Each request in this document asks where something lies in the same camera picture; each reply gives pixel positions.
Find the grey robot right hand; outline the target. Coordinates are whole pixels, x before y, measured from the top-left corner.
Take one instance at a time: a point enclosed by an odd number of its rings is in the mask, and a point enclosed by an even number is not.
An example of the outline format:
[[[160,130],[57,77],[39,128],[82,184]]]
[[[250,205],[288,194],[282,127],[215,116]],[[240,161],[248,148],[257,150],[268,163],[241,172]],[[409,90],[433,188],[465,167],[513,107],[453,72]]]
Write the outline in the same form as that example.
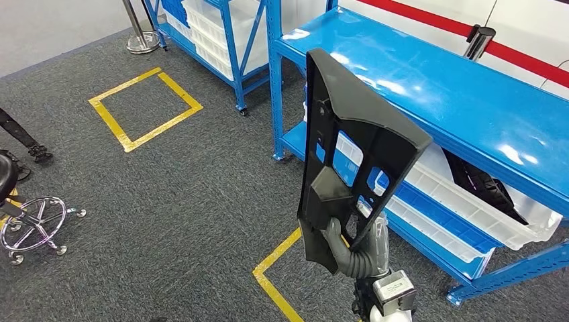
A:
[[[389,233],[386,217],[378,217],[355,250],[342,239],[340,221],[331,218],[322,234],[328,242],[338,271],[352,278],[386,276],[389,269]]]

